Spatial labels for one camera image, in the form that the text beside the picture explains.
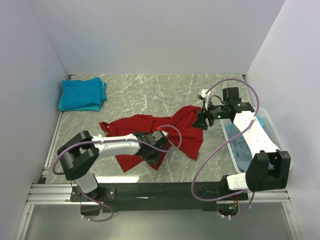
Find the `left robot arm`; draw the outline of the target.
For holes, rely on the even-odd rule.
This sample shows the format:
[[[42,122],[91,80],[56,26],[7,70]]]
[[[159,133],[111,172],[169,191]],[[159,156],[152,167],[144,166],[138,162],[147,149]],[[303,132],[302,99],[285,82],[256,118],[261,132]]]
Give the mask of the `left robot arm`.
[[[88,201],[96,200],[100,188],[90,168],[100,158],[128,155],[156,165],[169,143],[168,133],[156,130],[153,133],[136,132],[124,136],[91,136],[85,130],[75,135],[57,151],[65,178],[75,182]]]

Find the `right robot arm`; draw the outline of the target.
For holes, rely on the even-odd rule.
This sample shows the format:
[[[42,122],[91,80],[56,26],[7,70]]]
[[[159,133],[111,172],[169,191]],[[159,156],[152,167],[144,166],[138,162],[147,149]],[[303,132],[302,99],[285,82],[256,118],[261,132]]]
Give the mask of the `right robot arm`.
[[[252,160],[243,173],[224,176],[219,193],[230,200],[237,191],[269,191],[286,188],[289,178],[291,156],[275,145],[261,126],[255,110],[249,102],[243,102],[237,87],[222,90],[222,104],[211,102],[210,91],[202,89],[198,98],[203,101],[194,128],[207,130],[214,121],[228,119],[242,133]]]

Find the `red t shirt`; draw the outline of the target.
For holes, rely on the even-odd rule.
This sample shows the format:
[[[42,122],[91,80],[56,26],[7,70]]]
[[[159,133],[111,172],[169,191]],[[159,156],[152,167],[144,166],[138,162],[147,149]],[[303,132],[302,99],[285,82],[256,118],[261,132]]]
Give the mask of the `red t shirt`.
[[[200,107],[188,105],[179,109],[173,116],[155,117],[152,115],[136,114],[110,123],[100,122],[99,126],[107,133],[106,137],[119,137],[137,132],[151,133],[163,125],[174,126],[180,131],[182,136],[179,150],[195,161],[198,158],[204,139],[203,130],[192,127],[200,110]],[[162,127],[162,130],[168,133],[169,141],[177,147],[180,142],[178,132],[171,127]],[[171,143],[165,146],[165,150],[168,150],[172,145]],[[124,173],[143,162],[138,155],[116,155],[115,158]]]

